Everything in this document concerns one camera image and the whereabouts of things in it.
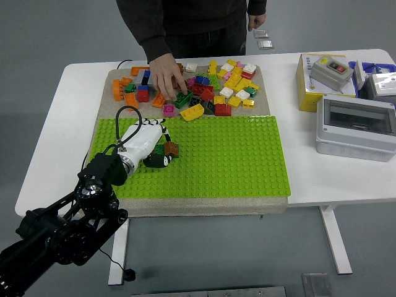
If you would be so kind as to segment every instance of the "table leg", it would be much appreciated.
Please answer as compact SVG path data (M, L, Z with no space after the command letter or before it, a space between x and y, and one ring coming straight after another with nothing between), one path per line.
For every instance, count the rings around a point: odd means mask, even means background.
M338 229L333 209L335 206L320 206L323 223L332 249L335 266L338 274L350 274L352 268L348 260L344 242L342 241L340 229Z
M114 235L113 253L111 258L120 263L124 267L126 243L128 239L129 219L123 223ZM110 264L109 285L122 285L123 284L123 271L115 263Z

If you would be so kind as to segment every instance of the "black sweater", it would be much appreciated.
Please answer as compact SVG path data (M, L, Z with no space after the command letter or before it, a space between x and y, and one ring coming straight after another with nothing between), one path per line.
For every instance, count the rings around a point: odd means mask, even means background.
M219 30L249 15L265 13L267 0L117 0L125 24L146 53L147 62L170 53L165 34Z

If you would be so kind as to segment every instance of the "white robotic hand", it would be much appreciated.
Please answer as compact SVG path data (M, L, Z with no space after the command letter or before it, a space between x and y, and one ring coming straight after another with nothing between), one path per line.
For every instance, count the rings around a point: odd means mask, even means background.
M165 119L144 118L142 119L140 129L139 121L137 121L125 132L121 142L135 133L118 151L128 176L136 171L140 160L143 160L147 167L153 168L163 168L171 162L172 155L162 156L152 154L155 145L161 139L162 135L165 136L166 141L171 140L168 129L161 125L163 122L165 122Z

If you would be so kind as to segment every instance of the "dark pants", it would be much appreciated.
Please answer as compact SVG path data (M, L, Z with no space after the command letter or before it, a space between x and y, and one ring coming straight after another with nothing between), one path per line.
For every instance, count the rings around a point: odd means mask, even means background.
M200 34L166 35L175 59L246 54L246 19L227 28Z

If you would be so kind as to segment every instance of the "white lego brick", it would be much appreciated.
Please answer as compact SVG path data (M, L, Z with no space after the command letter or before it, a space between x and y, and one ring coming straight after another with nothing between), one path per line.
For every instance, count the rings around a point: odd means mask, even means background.
M232 65L230 65L228 63L225 63L224 65L222 65L221 69L224 69L226 71L232 71L234 69L234 66L232 66Z
M224 96L227 99L229 99L233 93L234 93L234 91L232 91L232 89L227 88L227 87L224 87L223 90L220 91L220 95Z
M250 98L250 94L247 93L247 91L245 91L245 90L240 90L240 91L236 94L236 96L237 96L239 99L242 99L242 100L245 100L245 99Z
M197 70L197 64L194 63L187 63L187 66L185 68L186 72L195 72Z
M257 68L256 65L247 63L245 67L243 67L243 71L249 74L253 74L253 72L256 71L256 68Z

